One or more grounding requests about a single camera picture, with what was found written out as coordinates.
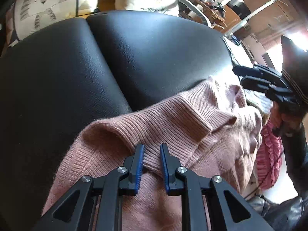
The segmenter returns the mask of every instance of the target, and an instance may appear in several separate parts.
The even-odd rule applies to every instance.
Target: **pink sweater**
[[[139,112],[87,126],[64,157],[45,213],[81,176],[99,177],[121,166],[137,143],[145,145],[136,197],[125,197],[123,230],[180,230],[181,198],[168,197],[161,178],[160,144],[204,177],[221,175],[243,192],[261,143],[262,118],[246,105],[241,87],[213,78]]]

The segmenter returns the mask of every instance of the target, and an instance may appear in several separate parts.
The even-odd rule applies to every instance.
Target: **black leather surface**
[[[29,230],[79,131],[131,109],[82,18],[12,47],[0,59],[0,97],[0,214]]]
[[[239,84],[222,35],[202,24],[140,11],[98,13],[87,22],[134,111],[209,75]]]

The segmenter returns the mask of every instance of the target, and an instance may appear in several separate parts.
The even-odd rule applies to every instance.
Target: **black cable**
[[[285,151],[284,149],[281,151],[281,153],[279,154],[279,157],[275,160],[274,164],[271,166],[270,170],[267,172],[266,176],[264,177],[263,181],[261,181],[259,186],[257,186],[256,189],[254,191],[252,191],[249,195],[247,195],[244,199],[247,199],[249,196],[251,196],[254,192],[256,192],[261,187],[261,185],[265,182],[265,179],[267,178],[267,176],[270,174],[270,172],[273,170],[273,168],[276,165],[276,163],[278,162],[278,160],[283,155],[284,151]]]

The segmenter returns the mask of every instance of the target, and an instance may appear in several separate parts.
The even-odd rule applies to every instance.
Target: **pink ruffled fabric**
[[[273,127],[274,126],[270,120],[265,126],[263,126],[261,131],[263,141],[256,156],[259,184],[261,184],[265,179],[263,184],[260,186],[261,189],[269,189],[275,185],[282,164],[281,157],[278,158],[283,150],[282,141],[280,137],[273,135]],[[277,163],[266,177],[277,159]]]

